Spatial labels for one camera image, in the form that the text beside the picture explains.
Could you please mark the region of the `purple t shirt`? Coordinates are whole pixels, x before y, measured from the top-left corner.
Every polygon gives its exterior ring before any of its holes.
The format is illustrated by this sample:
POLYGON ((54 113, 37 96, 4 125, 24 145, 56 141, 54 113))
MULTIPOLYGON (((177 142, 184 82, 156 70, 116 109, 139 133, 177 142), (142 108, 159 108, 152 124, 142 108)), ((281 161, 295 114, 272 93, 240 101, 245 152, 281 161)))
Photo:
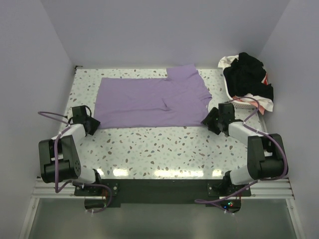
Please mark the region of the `purple t shirt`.
POLYGON ((200 126, 212 95, 198 70, 166 71, 166 78, 103 78, 94 109, 100 128, 200 126))

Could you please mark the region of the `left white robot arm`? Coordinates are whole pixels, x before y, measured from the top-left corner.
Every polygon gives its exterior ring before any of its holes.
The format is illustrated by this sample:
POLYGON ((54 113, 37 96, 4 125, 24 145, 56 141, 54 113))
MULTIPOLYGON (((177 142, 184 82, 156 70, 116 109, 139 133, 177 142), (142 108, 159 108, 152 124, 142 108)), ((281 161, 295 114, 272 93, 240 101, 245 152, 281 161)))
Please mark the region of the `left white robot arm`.
POLYGON ((69 183, 79 185, 91 195, 103 191, 103 183, 96 169, 87 169, 80 162, 80 146, 85 137, 94 135, 100 122, 92 117, 86 105, 71 108, 72 116, 39 111, 38 114, 65 125, 57 136, 38 143, 40 173, 43 182, 53 183, 60 193, 69 183))

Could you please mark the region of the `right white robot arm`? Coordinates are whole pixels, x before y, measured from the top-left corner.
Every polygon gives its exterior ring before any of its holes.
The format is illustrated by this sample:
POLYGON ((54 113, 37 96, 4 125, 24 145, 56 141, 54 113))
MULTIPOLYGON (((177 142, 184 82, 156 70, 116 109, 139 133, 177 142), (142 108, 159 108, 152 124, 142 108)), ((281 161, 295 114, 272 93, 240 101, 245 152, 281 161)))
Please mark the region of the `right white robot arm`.
POLYGON ((287 175, 289 167, 282 137, 259 131, 237 119, 232 103, 220 103, 201 123, 216 135, 224 133, 247 146, 246 165, 226 172, 219 185, 210 186, 219 195, 232 196, 259 180, 278 180, 287 175))

